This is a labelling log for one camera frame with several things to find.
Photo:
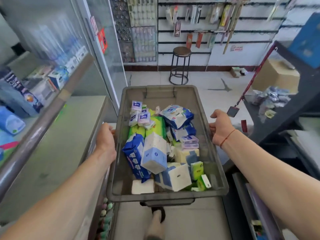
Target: person's left arm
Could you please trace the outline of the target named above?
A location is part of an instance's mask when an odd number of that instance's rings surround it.
[[[92,194],[116,154],[111,127],[104,123],[92,155],[53,193],[24,213],[0,239],[73,239],[86,215]]]

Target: hand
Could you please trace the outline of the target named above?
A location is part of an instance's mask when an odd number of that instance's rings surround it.
[[[103,152],[108,152],[108,157],[111,157],[112,161],[116,159],[116,149],[115,149],[115,140],[114,140],[115,130],[112,129],[111,125],[108,123],[103,123],[96,141],[96,150]]]
[[[229,116],[220,109],[216,109],[210,117],[216,118],[214,123],[209,124],[213,134],[212,142],[219,146],[235,128],[232,126]]]

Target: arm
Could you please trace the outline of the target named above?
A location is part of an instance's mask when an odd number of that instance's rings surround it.
[[[71,240],[75,237],[94,190],[116,158],[110,129],[107,123],[101,126],[92,155],[66,182],[24,213],[1,240]]]
[[[234,130],[228,115],[215,110],[210,124],[213,143],[220,145]],[[320,239],[320,182],[270,155],[235,130],[222,149],[260,198],[300,239]]]

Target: black shoe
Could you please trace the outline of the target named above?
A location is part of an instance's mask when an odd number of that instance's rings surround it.
[[[165,209],[162,206],[161,207],[151,207],[151,211],[152,211],[152,214],[155,211],[161,211],[161,221],[160,221],[160,223],[162,223],[165,220],[166,212],[165,212]]]

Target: red string bracelet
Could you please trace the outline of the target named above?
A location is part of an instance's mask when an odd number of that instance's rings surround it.
[[[220,144],[220,148],[222,149],[222,144],[228,139],[228,137],[235,131],[236,129],[234,129],[233,131],[231,131],[231,133],[221,142]]]

